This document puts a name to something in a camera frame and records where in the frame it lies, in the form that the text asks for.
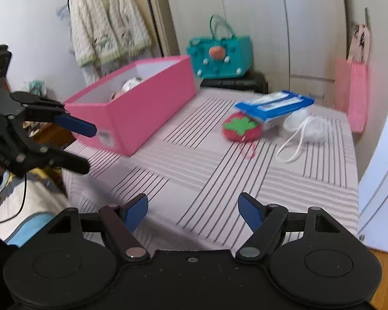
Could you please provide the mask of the red strawberry plush pouch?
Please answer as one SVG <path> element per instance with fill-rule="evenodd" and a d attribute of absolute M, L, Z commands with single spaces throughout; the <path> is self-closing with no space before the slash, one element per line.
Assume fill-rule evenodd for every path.
<path fill-rule="evenodd" d="M 240 147 L 240 153 L 245 159 L 251 160 L 256 155 L 256 148 L 263 136 L 262 124 L 236 112 L 230 115 L 222 124 L 223 136 Z"/>

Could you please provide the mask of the white knitted cardigan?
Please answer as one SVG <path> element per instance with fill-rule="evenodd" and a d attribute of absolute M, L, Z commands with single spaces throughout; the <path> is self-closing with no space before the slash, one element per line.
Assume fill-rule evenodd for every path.
<path fill-rule="evenodd" d="M 87 85 L 151 49 L 135 0 L 69 0 L 69 12 L 73 50 Z"/>

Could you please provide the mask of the pink paper gift bag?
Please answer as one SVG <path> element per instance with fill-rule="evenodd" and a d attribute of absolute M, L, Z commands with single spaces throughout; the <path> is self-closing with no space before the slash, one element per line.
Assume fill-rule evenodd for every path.
<path fill-rule="evenodd" d="M 337 59 L 334 109 L 347 115 L 353 133 L 363 133 L 368 116 L 369 80 L 366 64 Z"/>

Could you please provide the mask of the white cat plush toy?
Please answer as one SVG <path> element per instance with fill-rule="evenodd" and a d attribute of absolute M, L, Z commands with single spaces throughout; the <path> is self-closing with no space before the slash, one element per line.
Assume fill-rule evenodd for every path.
<path fill-rule="evenodd" d="M 143 79 L 141 77 L 134 77 L 132 79 L 127 80 L 123 84 L 122 88 L 119 91 L 117 91 L 111 95 L 110 100 L 113 101 L 113 100 L 121 97 L 126 92 L 129 92 L 130 90 L 132 90 L 136 86 L 138 86 L 142 81 L 143 81 Z"/>

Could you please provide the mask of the white wardrobe cabinet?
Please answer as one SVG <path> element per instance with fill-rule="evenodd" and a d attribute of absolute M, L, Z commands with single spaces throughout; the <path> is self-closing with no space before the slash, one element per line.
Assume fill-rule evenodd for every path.
<path fill-rule="evenodd" d="M 388 0 L 151 0 L 171 53 L 185 54 L 194 37 L 209 36 L 222 17 L 251 38 L 254 69 L 270 90 L 304 91 L 332 101 L 337 62 L 346 58 L 357 23 L 371 31 L 371 107 L 388 106 Z"/>

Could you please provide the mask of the pink cardboard storage box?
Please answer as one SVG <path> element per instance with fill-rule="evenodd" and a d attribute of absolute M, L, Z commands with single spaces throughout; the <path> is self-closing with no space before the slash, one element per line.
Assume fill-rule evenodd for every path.
<path fill-rule="evenodd" d="M 143 81 L 111 101 L 111 95 L 134 77 Z M 190 57 L 141 59 L 68 98 L 65 108 L 97 128 L 91 138 L 79 135 L 80 142 L 131 156 L 196 92 Z"/>

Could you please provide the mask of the white door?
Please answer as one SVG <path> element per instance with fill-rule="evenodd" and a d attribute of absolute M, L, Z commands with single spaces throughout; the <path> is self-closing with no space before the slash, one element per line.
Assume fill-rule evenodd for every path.
<path fill-rule="evenodd" d="M 375 152 L 359 184 L 359 239 L 388 253 L 388 116 Z"/>

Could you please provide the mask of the blue snack packet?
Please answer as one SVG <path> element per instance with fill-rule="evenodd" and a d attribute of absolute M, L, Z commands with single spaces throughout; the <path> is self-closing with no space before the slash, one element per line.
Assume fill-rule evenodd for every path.
<path fill-rule="evenodd" d="M 235 108 L 251 118 L 265 122 L 312 106 L 314 102 L 311 97 L 283 90 L 263 95 L 255 100 L 238 102 Z"/>

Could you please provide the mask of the teal felt tote bag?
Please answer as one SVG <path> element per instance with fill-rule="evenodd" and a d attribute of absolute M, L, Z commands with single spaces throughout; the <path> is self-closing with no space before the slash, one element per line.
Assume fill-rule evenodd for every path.
<path fill-rule="evenodd" d="M 186 48 L 193 72 L 201 79 L 236 79 L 251 69 L 253 51 L 249 36 L 238 36 L 225 18 L 210 17 L 210 37 L 190 39 Z"/>

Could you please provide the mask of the black suitcase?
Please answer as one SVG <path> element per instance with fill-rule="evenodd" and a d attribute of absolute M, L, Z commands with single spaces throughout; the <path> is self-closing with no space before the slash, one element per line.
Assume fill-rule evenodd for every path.
<path fill-rule="evenodd" d="M 203 79 L 200 87 L 268 94 L 265 76 L 256 71 L 247 71 L 244 76 L 235 79 Z"/>

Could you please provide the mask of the striped pink bed sheet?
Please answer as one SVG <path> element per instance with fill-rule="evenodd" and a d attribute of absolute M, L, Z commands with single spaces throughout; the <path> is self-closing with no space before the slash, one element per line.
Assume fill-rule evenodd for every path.
<path fill-rule="evenodd" d="M 323 141 L 285 145 L 276 130 L 255 143 L 227 141 L 223 121 L 245 95 L 202 90 L 134 155 L 122 157 L 75 142 L 71 153 L 89 160 L 81 176 L 64 172 L 69 202 L 82 213 L 148 196 L 148 214 L 137 239 L 149 250 L 236 251 L 251 230 L 237 199 L 247 192 L 262 204 L 291 212 L 319 206 L 349 232 L 358 231 L 355 148 L 345 114 L 321 106 L 309 112 L 327 130 Z"/>

